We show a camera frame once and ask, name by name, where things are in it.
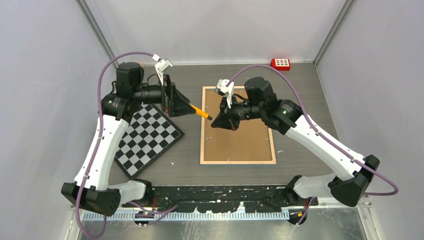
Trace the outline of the orange handled screwdriver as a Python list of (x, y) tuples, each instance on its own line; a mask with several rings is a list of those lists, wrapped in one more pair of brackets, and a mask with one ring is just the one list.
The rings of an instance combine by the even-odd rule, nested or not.
[(202, 118), (205, 118), (205, 119), (207, 119), (207, 120), (210, 120), (210, 121), (212, 121), (213, 120), (213, 118), (208, 114), (208, 113), (206, 113), (205, 111), (203, 111), (202, 109), (200, 109), (200, 108), (198, 108), (198, 107), (196, 107), (195, 105), (193, 105), (193, 104), (190, 104), (190, 106), (195, 110), (195, 113), (197, 114), (197, 115), (199, 115), (199, 116), (201, 116)]

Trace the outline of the blue picture frame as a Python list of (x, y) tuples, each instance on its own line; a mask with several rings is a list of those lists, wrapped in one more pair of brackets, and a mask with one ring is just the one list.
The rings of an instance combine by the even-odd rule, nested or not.
[(260, 119), (241, 121), (236, 131), (201, 120), (201, 165), (275, 165), (273, 133)]

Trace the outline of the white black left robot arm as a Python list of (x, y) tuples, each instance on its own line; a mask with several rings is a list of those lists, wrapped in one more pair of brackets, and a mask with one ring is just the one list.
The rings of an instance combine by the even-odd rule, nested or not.
[(135, 179), (110, 185), (109, 175), (119, 143), (142, 105), (160, 104), (169, 117), (196, 113), (166, 73), (172, 66), (169, 60), (155, 64), (159, 80), (155, 85), (143, 82), (145, 71), (139, 63), (124, 62), (116, 69), (112, 91), (99, 102), (96, 131), (86, 159), (73, 182), (65, 182), (61, 188), (61, 194), (77, 210), (110, 217), (129, 202), (141, 207), (153, 202), (150, 181)]

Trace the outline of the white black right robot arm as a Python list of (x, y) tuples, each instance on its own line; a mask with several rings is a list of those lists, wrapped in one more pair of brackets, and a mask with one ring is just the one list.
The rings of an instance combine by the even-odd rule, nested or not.
[(236, 131), (241, 121), (260, 119), (268, 128), (278, 131), (296, 142), (322, 160), (331, 174), (319, 176), (296, 175), (282, 190), (283, 197), (291, 205), (299, 205), (311, 197), (333, 197), (348, 207), (355, 207), (371, 183), (380, 160), (374, 155), (363, 156), (349, 150), (350, 159), (342, 153), (347, 147), (335, 144), (338, 140), (325, 136), (310, 116), (301, 107), (289, 99), (279, 99), (272, 85), (263, 77), (253, 77), (244, 83), (247, 97), (237, 101), (239, 94), (228, 79), (220, 79), (215, 92), (222, 99), (217, 117), (211, 123), (212, 128)]

